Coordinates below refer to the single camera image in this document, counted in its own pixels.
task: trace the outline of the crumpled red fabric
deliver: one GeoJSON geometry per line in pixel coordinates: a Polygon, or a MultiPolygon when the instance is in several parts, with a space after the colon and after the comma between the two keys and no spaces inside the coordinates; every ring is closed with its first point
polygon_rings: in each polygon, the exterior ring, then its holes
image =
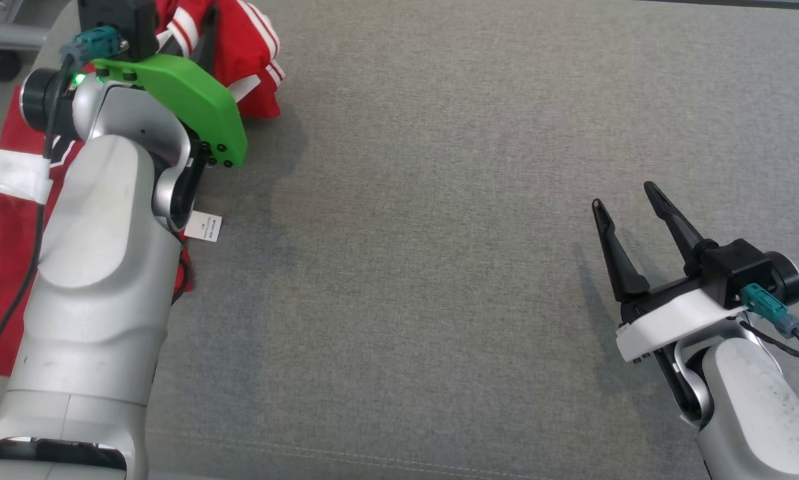
{"type": "Polygon", "coordinates": [[[215,72],[237,100],[242,116],[272,118],[281,115],[275,92],[284,72],[277,58],[281,43],[269,17],[244,0],[157,0],[159,44],[174,37],[184,57],[201,37],[201,20],[210,5],[219,6],[215,72]]]}
{"type": "MultiPolygon", "coordinates": [[[[73,142],[56,137],[49,177],[53,180],[49,198],[45,206],[45,220],[53,212],[55,200],[59,197],[64,184],[65,173],[73,158],[82,148],[82,142],[73,142]]],[[[19,86],[15,88],[9,113],[3,124],[0,137],[0,149],[15,150],[26,153],[40,153],[43,149],[43,133],[30,128],[19,110],[19,86]]],[[[35,215],[37,204],[34,201],[21,200],[0,194],[0,320],[17,290],[23,283],[25,271],[31,259],[31,250],[35,242],[35,215]]],[[[180,258],[191,265],[189,251],[184,249],[180,258]]],[[[187,279],[186,291],[192,290],[192,276],[187,279]]],[[[183,265],[177,268],[176,287],[183,285],[183,265]]],[[[23,337],[23,313],[29,296],[29,290],[15,313],[9,320],[2,337],[0,337],[0,375],[11,374],[21,338],[23,337]]]]}

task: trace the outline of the green bracket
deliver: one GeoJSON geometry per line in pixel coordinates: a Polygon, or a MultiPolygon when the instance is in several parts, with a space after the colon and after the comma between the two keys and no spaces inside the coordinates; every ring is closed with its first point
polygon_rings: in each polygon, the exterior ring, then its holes
{"type": "Polygon", "coordinates": [[[231,92],[194,61],[174,55],[152,55],[142,61],[94,60],[98,76],[144,88],[159,103],[189,125],[202,142],[210,143],[217,161],[239,167],[247,140],[237,101],[231,92]]]}

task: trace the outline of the black wheel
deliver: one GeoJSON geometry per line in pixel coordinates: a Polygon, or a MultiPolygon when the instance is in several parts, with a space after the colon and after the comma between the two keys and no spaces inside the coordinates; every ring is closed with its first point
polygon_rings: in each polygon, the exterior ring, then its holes
{"type": "Polygon", "coordinates": [[[15,51],[0,51],[0,82],[15,79],[21,72],[21,57],[15,51]]]}

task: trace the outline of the gray fabric surface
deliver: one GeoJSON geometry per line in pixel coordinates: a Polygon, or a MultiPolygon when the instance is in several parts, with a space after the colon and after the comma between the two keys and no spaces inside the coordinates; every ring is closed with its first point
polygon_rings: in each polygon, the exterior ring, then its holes
{"type": "Polygon", "coordinates": [[[799,12],[259,6],[283,115],[247,122],[247,164],[202,183],[225,219],[171,313],[153,467],[707,478],[656,365],[617,353],[590,203],[655,285],[681,261],[646,179],[704,234],[799,265],[799,12]]]}

